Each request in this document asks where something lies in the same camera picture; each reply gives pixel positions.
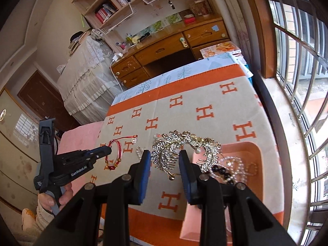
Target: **white cable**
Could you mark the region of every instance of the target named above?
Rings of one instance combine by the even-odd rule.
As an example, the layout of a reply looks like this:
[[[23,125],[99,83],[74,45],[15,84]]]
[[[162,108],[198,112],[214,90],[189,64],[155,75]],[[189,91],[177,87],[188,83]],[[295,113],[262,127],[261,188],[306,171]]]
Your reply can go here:
[[[121,84],[118,82],[118,80],[117,80],[117,78],[116,78],[116,76],[114,75],[114,72],[113,72],[113,70],[112,70],[112,63],[114,62],[114,60],[112,60],[112,62],[110,63],[110,71],[112,72],[112,74],[113,74],[113,76],[114,76],[114,79],[116,79],[116,81],[117,81],[117,83],[118,83],[118,85],[119,85],[119,87],[121,88],[121,90],[122,90],[122,92],[123,92],[123,89],[122,89],[122,86],[121,86]]]

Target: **blue sticky note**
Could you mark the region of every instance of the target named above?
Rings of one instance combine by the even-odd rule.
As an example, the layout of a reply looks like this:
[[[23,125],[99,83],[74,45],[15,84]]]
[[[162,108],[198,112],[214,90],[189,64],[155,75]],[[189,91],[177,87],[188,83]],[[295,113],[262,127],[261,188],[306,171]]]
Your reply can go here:
[[[219,31],[220,29],[219,29],[219,27],[217,25],[215,25],[215,26],[212,27],[212,30]]]

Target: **white lace cloth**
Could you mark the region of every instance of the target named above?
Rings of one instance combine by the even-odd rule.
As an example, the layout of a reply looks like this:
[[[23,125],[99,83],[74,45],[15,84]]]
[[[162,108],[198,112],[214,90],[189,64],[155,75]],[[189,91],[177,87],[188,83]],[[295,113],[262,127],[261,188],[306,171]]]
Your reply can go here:
[[[121,93],[109,68],[113,55],[106,44],[88,36],[57,81],[66,110],[81,124],[103,120],[114,97]]]

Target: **brown wooden door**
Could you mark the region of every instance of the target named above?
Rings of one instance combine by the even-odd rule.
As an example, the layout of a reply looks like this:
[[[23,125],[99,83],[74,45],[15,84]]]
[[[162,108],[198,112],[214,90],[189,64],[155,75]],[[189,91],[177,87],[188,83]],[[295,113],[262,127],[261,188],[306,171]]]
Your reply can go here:
[[[36,71],[17,95],[41,118],[56,118],[55,128],[62,131],[74,129],[80,124],[69,115],[60,93]]]

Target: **black bead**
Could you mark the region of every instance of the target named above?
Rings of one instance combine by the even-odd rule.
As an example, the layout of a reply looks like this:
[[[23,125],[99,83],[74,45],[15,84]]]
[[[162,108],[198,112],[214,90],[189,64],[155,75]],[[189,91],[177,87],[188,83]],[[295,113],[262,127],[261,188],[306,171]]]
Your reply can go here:
[[[229,177],[231,177],[230,173],[227,172],[227,173],[224,174],[224,179],[228,179]]]
[[[219,171],[219,167],[218,167],[217,165],[214,165],[214,166],[212,167],[212,171],[213,171],[213,172],[218,172],[218,171]]]
[[[225,172],[226,172],[225,167],[220,167],[220,168],[219,168],[219,174],[224,175]]]

